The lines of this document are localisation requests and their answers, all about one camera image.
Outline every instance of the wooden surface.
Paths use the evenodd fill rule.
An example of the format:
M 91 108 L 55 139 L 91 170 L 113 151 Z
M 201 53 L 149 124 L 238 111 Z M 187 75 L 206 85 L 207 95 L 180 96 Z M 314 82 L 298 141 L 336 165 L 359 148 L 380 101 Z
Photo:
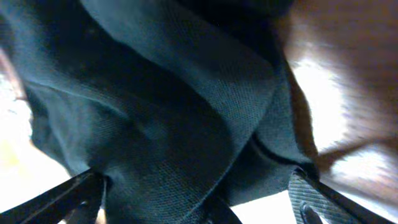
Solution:
M 322 182 L 398 222 L 398 1 L 297 0 L 275 28 Z

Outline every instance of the woven nylon fabric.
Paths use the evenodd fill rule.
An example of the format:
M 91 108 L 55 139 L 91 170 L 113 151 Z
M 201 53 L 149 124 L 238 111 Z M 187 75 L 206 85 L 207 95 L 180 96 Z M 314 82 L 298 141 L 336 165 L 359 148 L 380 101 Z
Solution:
M 213 192 L 230 205 L 275 194 L 310 163 L 264 19 L 290 1 L 198 2 L 0 1 L 32 140 L 71 175 L 109 177 L 110 224 L 203 220 Z

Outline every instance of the dark green fabric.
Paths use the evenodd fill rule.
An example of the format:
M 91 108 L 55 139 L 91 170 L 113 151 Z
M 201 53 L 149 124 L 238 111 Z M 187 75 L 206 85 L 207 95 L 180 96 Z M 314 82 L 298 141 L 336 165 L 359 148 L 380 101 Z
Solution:
M 109 177 L 110 224 L 204 220 L 209 195 L 275 194 L 311 164 L 295 143 L 272 13 L 200 3 L 0 2 L 33 142 L 71 174 Z

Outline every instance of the wooden floor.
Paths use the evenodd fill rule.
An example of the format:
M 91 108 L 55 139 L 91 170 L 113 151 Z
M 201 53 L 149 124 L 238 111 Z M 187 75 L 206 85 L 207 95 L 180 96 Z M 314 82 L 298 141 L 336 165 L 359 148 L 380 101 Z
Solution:
M 398 1 L 297 0 L 275 21 L 322 182 L 398 222 Z

